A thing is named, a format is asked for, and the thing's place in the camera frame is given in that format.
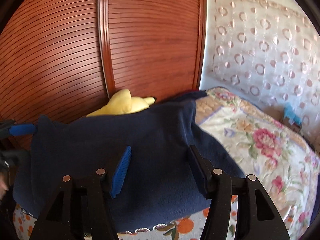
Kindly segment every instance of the navy blue cloth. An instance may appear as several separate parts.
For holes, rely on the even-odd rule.
[[[232,176],[244,174],[223,146],[195,124],[195,114],[196,103],[183,101],[71,124],[41,116],[31,160],[20,166],[15,180],[15,200],[37,217],[64,175],[92,174],[122,140],[131,146],[131,163],[121,193],[106,200],[118,232],[148,228],[209,207],[188,165],[189,145],[196,145],[214,167]]]
[[[186,92],[183,95],[176,96],[171,98],[171,102],[183,102],[183,101],[190,101],[190,100],[197,100],[199,98],[204,98],[207,96],[207,92],[205,90],[198,90],[198,91],[190,91]]]
[[[320,174],[318,176],[317,195],[316,195],[315,206],[313,207],[313,211],[311,215],[310,224],[316,219],[319,212],[320,212]]]

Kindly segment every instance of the black plastic bracket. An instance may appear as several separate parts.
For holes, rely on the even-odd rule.
[[[63,179],[69,180],[62,181],[47,202],[30,240],[83,240],[84,232],[90,233],[93,240],[118,240],[104,199],[109,194],[106,176],[106,172],[82,179],[65,176]]]
[[[10,136],[9,129],[15,123],[14,119],[4,120],[0,122],[0,140]]]
[[[0,171],[2,169],[9,169],[14,166],[19,166],[25,158],[28,158],[29,152],[27,150],[0,150]]]
[[[188,160],[199,192],[212,199],[200,240],[227,238],[232,195],[238,195],[235,240],[290,240],[278,210],[255,175],[231,177],[215,169],[193,145]]]

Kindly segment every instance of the stuffed toy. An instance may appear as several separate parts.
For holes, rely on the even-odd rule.
[[[88,114],[87,117],[106,114],[132,114],[149,108],[155,101],[156,99],[153,97],[131,97],[129,89],[123,89],[115,93],[106,106]]]

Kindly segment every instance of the floral bedspread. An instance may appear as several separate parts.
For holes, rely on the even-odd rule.
[[[313,211],[319,157],[307,143],[281,123],[224,88],[209,90],[197,100],[196,123],[214,136],[245,174],[255,174],[268,191],[292,240],[299,239],[310,224]],[[137,229],[118,234],[119,239],[200,239],[208,209],[188,217],[157,225],[154,230]],[[234,238],[237,196],[232,196],[228,240]],[[20,207],[14,213],[20,239],[27,240],[35,219]]]

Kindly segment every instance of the wooden panel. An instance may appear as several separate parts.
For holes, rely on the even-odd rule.
[[[197,87],[203,0],[98,1],[102,61],[111,95],[129,88],[132,95],[163,100]]]
[[[0,115],[71,122],[106,104],[97,0],[25,0],[0,35]],[[16,138],[29,147],[30,137]]]

